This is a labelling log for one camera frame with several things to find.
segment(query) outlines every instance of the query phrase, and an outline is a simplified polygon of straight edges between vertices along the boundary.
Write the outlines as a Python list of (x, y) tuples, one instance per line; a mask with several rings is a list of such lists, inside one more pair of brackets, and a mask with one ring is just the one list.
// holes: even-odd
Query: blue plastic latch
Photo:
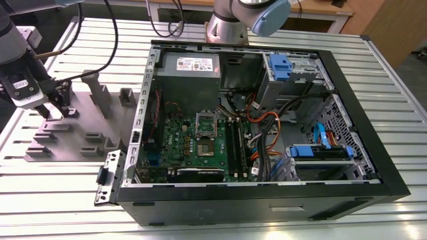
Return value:
[(295, 147), (291, 147), (288, 150), (291, 152), (291, 157), (296, 157), (299, 155), (299, 152), (296, 151)]
[(311, 146), (294, 146), (298, 151), (298, 156), (299, 157), (314, 157), (314, 150)]
[(347, 150), (347, 154), (348, 154), (350, 159), (352, 159), (355, 156), (354, 148), (351, 146), (348, 146), (348, 147), (346, 147), (346, 150)]
[(287, 81), (292, 74), (292, 63), (283, 54), (270, 55), (271, 70), (274, 72), (274, 80)]

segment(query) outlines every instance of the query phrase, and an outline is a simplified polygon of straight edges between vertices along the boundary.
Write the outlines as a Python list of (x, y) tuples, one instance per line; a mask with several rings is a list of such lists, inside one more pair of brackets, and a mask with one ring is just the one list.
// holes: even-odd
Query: power cable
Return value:
[(103, 71), (108, 66), (110, 64), (112, 63), (114, 61), (114, 58), (116, 56), (116, 52), (118, 52), (118, 48), (119, 48), (119, 28), (118, 28), (118, 21), (116, 21), (116, 17), (115, 17), (115, 13), (114, 13), (114, 10), (112, 10), (112, 6), (110, 5), (110, 2), (108, 0), (103, 0), (104, 3), (106, 3), (106, 6), (107, 6), (107, 9), (108, 9), (108, 12), (110, 12), (110, 16), (111, 16), (111, 20), (112, 20), (112, 25), (114, 25), (114, 35), (115, 35), (115, 40), (114, 40), (114, 48), (112, 48), (112, 53), (111, 53), (111, 56), (110, 56), (110, 59), (108, 59), (108, 62), (104, 64), (103, 67), (100, 67), (98, 70), (94, 70), (94, 71), (88, 71), (83, 74), (79, 74), (76, 76), (71, 76), (71, 77), (67, 77), (65, 79), (63, 80), (59, 80), (57, 83), (65, 83), (65, 82), (71, 82), (73, 79), (79, 79), (79, 78), (84, 78), (92, 74), (96, 74), (99, 73), (100, 71)]
[(182, 4), (182, 0), (172, 0), (174, 1), (174, 4), (179, 10), (179, 14), (180, 14), (180, 22), (178, 23), (176, 25), (176, 28), (175, 30), (172, 31), (171, 30), (171, 26), (172, 26), (172, 21), (168, 22), (167, 24), (167, 31), (168, 31), (168, 35), (163, 35), (158, 29), (156, 29), (156, 26), (155, 26), (155, 23), (154, 23), (154, 18), (152, 18), (152, 10), (151, 10), (151, 3), (150, 3), (150, 0), (146, 0), (146, 3), (147, 3), (147, 13), (148, 13), (148, 18), (150, 18), (150, 23), (151, 23), (151, 27), (152, 27), (152, 30), (155, 31), (155, 33), (158, 34), (159, 37), (162, 38), (168, 38), (168, 37), (176, 37), (179, 38), (184, 32), (184, 25), (186, 25), (186, 19), (184, 19), (184, 10), (183, 10), (183, 4)]
[(77, 38), (79, 38), (79, 35), (80, 35), (80, 30), (81, 30), (81, 24), (83, 24), (83, 7), (81, 7), (81, 3), (77, 3), (77, 9), (79, 9), (79, 23), (77, 23), (77, 29), (75, 31), (75, 35), (73, 35), (73, 38), (69, 42), (69, 44), (59, 51), (52, 51), (52, 52), (47, 52), (47, 53), (43, 53), (43, 54), (37, 54), (36, 56), (33, 56), (35, 59), (47, 59), (49, 57), (53, 57), (53, 56), (57, 56), (57, 55), (61, 55), (64, 52), (67, 52), (68, 49), (72, 48)]

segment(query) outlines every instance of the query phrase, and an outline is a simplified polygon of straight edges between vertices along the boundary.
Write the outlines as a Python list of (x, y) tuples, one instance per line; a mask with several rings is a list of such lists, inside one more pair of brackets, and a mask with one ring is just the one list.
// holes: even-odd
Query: green circuit board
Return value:
[[(196, 137), (196, 118), (172, 117), (164, 122), (163, 143), (160, 154), (146, 152), (146, 161), (136, 174), (142, 183), (168, 183), (170, 171), (178, 169), (220, 169), (223, 170), (223, 182), (251, 182), (252, 177), (247, 164), (243, 164), (242, 174), (230, 172), (230, 167), (236, 167), (239, 159), (228, 156), (228, 147), (240, 146), (236, 136), (228, 133), (231, 122), (224, 119), (216, 120), (216, 137)], [(243, 122), (242, 133), (251, 132), (251, 123)], [(199, 121), (199, 131), (215, 130), (212, 120)]]
[[(214, 131), (212, 121), (202, 121), (199, 130)], [(218, 120), (216, 137), (196, 139), (196, 120), (194, 118), (171, 118), (164, 126), (160, 167), (216, 167), (226, 171), (226, 121)], [(211, 151), (212, 155), (200, 155)]]

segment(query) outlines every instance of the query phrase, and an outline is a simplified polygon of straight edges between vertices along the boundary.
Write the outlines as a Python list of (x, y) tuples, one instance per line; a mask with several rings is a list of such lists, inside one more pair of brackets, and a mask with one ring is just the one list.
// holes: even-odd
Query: wooden furniture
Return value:
[(347, 0), (356, 14), (342, 34), (368, 35), (396, 68), (427, 37), (427, 0)]
[[(327, 30), (330, 34), (339, 34), (343, 26), (355, 14), (355, 11), (348, 4), (344, 4), (343, 8), (331, 5), (331, 1), (324, 0), (300, 0), (302, 4), (302, 18), (312, 20), (332, 21), (332, 24)], [(123, 2), (123, 0), (114, 0), (112, 4)], [(134, 6), (143, 3), (146, 6), (146, 0), (127, 0), (126, 2), (134, 2)], [(214, 11), (215, 0), (180, 0), (183, 9), (195, 11)], [(151, 17), (155, 22), (159, 22), (159, 9), (176, 9), (172, 0), (150, 0)], [(298, 18), (300, 6), (292, 4), (290, 18)]]

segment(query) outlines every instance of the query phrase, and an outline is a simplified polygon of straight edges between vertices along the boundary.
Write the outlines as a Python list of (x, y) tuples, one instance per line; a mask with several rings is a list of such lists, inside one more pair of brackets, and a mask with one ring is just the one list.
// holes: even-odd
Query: ram slot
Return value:
[(240, 133), (240, 122), (232, 122), (232, 136), (234, 136), (234, 152), (235, 152), (235, 161), (238, 166), (238, 176), (243, 178), (243, 161), (244, 161), (244, 152), (243, 149), (243, 142), (242, 142), (242, 133)]
[(234, 177), (238, 173), (238, 156), (235, 151), (235, 135), (232, 122), (226, 123), (226, 145), (227, 145), (227, 161), (228, 161), (228, 175)]
[(239, 127), (239, 147), (240, 147), (240, 163), (242, 163), (242, 174), (248, 172), (248, 165), (247, 165), (247, 151), (246, 151), (246, 138), (243, 134), (243, 124), (242, 121), (238, 123)]

